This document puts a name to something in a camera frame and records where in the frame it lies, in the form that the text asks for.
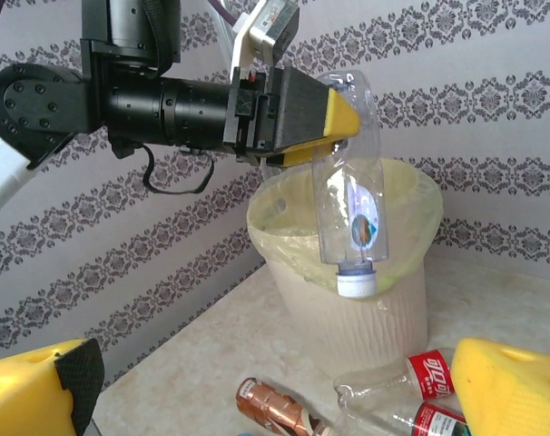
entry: white table surface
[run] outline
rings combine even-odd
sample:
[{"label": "white table surface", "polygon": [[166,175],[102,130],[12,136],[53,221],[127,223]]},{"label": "white table surface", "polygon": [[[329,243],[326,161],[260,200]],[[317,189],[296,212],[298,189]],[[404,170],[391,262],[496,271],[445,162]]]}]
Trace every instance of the white table surface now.
[{"label": "white table surface", "polygon": [[[426,271],[429,348],[474,336],[550,354],[549,281],[437,258]],[[235,406],[247,376],[338,415],[331,380],[302,353],[267,267],[107,389],[94,419],[103,436],[267,435]]]}]

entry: plastic bottle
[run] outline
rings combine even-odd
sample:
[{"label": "plastic bottle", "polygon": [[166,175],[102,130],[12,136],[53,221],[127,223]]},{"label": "plastic bottle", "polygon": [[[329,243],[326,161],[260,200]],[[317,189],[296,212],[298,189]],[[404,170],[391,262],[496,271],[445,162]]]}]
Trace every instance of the plastic bottle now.
[{"label": "plastic bottle", "polygon": [[237,408],[274,434],[330,436],[328,424],[309,413],[292,397],[255,378],[245,379],[236,394]]},{"label": "plastic bottle", "polygon": [[445,397],[454,393],[450,364],[454,350],[439,348],[389,363],[379,368],[347,372],[333,382],[340,408],[351,401],[382,397],[386,393],[412,394],[421,400]]},{"label": "plastic bottle", "polygon": [[470,436],[457,411],[411,395],[385,395],[360,410],[344,410],[333,436]]},{"label": "plastic bottle", "polygon": [[377,291],[374,263],[388,258],[384,174],[378,116],[368,80],[360,71],[332,72],[319,80],[357,111],[359,134],[315,147],[313,189],[323,263],[338,266],[338,293],[367,298]]}]

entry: wall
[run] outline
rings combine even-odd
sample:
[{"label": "wall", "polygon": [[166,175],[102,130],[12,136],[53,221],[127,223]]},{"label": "wall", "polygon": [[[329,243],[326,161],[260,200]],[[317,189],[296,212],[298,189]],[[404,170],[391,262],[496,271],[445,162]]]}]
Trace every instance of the wall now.
[{"label": "wall", "polygon": [[[182,63],[170,75],[224,81],[206,3],[183,1]],[[81,2],[8,0],[0,70],[79,69]],[[197,185],[201,158],[158,147],[157,184]],[[118,161],[100,131],[80,135],[0,212],[0,358],[95,337],[109,384],[194,320],[260,263],[245,230],[260,174],[216,156],[201,195],[144,191],[146,154]]]},{"label": "wall", "polygon": [[366,73],[383,154],[440,185],[431,253],[550,278],[550,0],[299,4],[285,62]]}]

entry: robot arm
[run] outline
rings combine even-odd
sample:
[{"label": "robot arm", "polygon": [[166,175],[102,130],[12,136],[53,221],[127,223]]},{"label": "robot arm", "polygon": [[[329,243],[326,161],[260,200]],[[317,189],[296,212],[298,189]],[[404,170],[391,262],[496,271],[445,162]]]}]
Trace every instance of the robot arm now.
[{"label": "robot arm", "polygon": [[162,77],[180,62],[180,0],[82,5],[81,74],[36,64],[0,72],[0,208],[76,134],[104,125],[120,159],[164,144],[277,166],[358,132],[351,107],[306,74],[249,73],[253,57],[274,64],[287,49],[299,24],[292,2],[261,0],[239,24],[230,84]]}]

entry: yellow sponge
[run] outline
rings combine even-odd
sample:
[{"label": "yellow sponge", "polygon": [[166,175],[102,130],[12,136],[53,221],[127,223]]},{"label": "yellow sponge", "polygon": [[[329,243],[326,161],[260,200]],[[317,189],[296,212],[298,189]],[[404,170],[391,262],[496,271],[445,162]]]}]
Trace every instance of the yellow sponge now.
[{"label": "yellow sponge", "polygon": [[550,436],[550,356],[464,339],[451,375],[473,436]]}]

